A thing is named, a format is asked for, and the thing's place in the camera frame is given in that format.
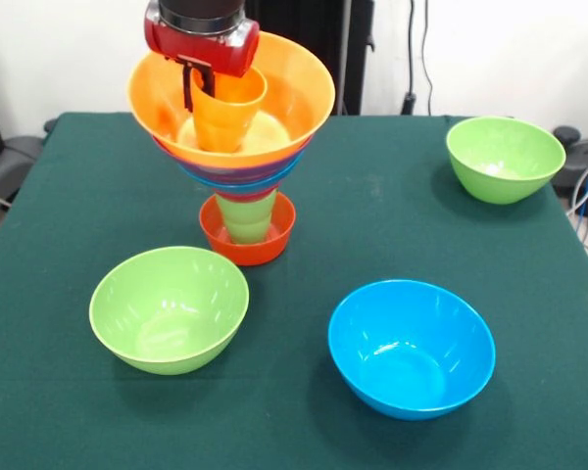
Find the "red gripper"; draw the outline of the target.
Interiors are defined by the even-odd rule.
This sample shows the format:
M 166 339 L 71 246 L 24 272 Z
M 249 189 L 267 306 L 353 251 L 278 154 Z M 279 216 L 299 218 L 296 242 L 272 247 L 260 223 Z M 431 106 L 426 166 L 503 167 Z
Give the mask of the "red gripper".
M 151 1 L 144 33 L 151 51 L 183 64 L 184 108 L 192 112 L 192 65 L 207 66 L 199 68 L 202 91 L 214 97 L 214 71 L 240 77 L 250 68 L 260 26 L 243 1 Z

